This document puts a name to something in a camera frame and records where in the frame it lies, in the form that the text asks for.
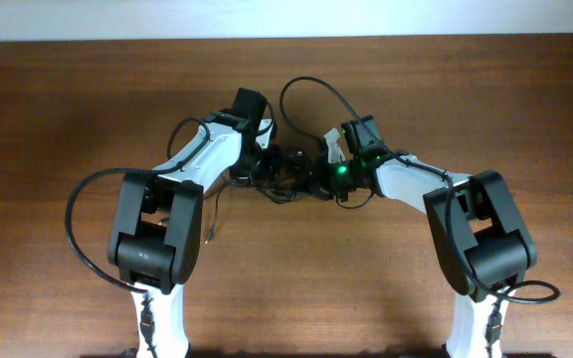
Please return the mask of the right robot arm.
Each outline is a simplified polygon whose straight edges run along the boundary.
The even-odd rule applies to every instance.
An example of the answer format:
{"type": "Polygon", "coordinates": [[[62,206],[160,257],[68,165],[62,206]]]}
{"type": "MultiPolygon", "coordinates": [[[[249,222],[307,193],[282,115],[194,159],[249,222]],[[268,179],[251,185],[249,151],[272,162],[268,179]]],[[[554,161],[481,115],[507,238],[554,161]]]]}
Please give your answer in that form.
{"type": "Polygon", "coordinates": [[[502,176],[470,175],[388,150],[373,117],[319,139],[321,191],[345,201],[364,188],[425,214],[440,269],[455,293],[447,357],[500,357],[504,316],[537,263],[529,231],[502,176]]]}

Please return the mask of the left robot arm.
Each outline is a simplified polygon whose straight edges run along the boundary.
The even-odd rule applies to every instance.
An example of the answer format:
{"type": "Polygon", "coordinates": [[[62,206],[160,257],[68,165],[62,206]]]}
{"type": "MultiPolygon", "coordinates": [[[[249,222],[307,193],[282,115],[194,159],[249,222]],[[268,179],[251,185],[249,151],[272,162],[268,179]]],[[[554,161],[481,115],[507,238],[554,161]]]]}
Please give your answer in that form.
{"type": "Polygon", "coordinates": [[[204,117],[196,135],[149,174],[127,174],[107,259],[132,290],[139,344],[127,357],[183,357],[183,285],[196,266],[204,193],[232,166],[255,164],[271,139],[268,100],[240,88],[229,108],[204,117]]]}

